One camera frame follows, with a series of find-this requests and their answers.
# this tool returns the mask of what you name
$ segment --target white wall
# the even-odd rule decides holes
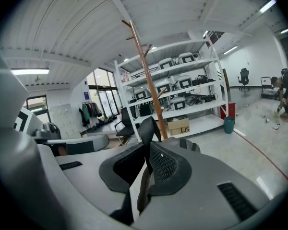
[[[240,86],[242,68],[249,71],[248,86],[261,86],[261,77],[280,76],[281,69],[288,67],[284,51],[277,44],[273,32],[267,26],[262,26],[253,32],[253,37],[245,37],[238,48],[226,55],[220,55],[222,68],[226,69],[230,86]]]
[[[91,96],[89,92],[88,85],[85,85],[86,79],[84,79],[79,85],[77,85],[73,90],[48,90],[48,91],[35,91],[30,92],[29,97],[46,95],[47,106],[50,110],[54,106],[70,104],[72,107],[74,119],[76,120],[77,128],[80,132],[85,131],[87,128],[82,126],[81,114],[79,108],[82,109],[82,102],[91,101]],[[88,92],[90,99],[85,100],[84,92]],[[51,121],[53,120],[51,112],[49,112]],[[88,125],[91,128],[93,125],[98,123],[96,117],[91,117],[91,124]]]

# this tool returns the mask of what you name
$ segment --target bucket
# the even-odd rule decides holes
[[[235,118],[234,117],[225,117],[224,119],[224,131],[227,134],[231,134],[234,130]]]

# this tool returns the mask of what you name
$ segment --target wooden pole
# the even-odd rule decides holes
[[[153,79],[152,79],[152,76],[150,75],[150,71],[149,71],[149,68],[148,68],[148,63],[147,63],[147,60],[145,58],[145,56],[146,56],[146,54],[148,53],[149,50],[147,51],[146,54],[144,54],[142,46],[141,46],[141,42],[140,42],[140,39],[139,39],[139,36],[138,36],[138,34],[137,34],[137,32],[136,32],[136,30],[134,28],[134,25],[133,25],[132,21],[130,21],[129,23],[127,23],[127,22],[124,22],[124,23],[126,25],[130,26],[130,28],[131,28],[131,32],[132,32],[133,38],[135,40],[135,44],[136,44],[136,47],[137,47],[139,55],[140,55],[142,67],[143,67],[145,75],[146,75],[148,87],[149,87],[150,93],[151,93],[153,101],[154,101],[155,110],[156,110],[157,117],[158,117],[159,124],[160,124],[160,128],[161,128],[161,134],[163,136],[163,139],[167,139],[168,138],[168,134],[167,134],[167,130],[166,130],[166,127],[165,127],[163,116],[162,116],[163,109],[161,109],[161,107],[160,107],[160,103],[159,103],[159,100],[158,100],[158,95],[156,93],[156,89],[155,89],[155,86],[154,86],[154,83],[153,83]]]

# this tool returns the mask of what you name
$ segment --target chair base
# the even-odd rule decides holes
[[[246,89],[247,89],[248,91],[250,91],[250,88],[247,87],[247,86],[245,86],[245,85],[242,85],[241,87],[239,87],[239,90],[240,90],[240,91],[244,90],[244,92],[245,92]]]

